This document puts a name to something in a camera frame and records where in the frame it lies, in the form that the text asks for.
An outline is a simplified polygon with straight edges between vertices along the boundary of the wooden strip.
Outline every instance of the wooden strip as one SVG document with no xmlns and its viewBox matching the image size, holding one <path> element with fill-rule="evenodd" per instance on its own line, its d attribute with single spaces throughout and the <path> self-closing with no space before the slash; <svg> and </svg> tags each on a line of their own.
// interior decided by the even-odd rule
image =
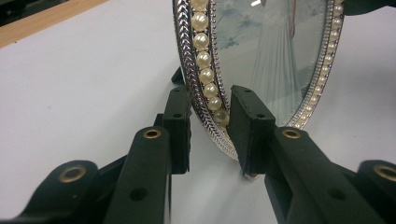
<svg viewBox="0 0 396 224">
<path fill-rule="evenodd" d="M 106 1 L 108 0 L 69 0 L 58 6 L 0 27 L 0 48 L 44 30 L 51 25 L 65 21 Z"/>
</svg>

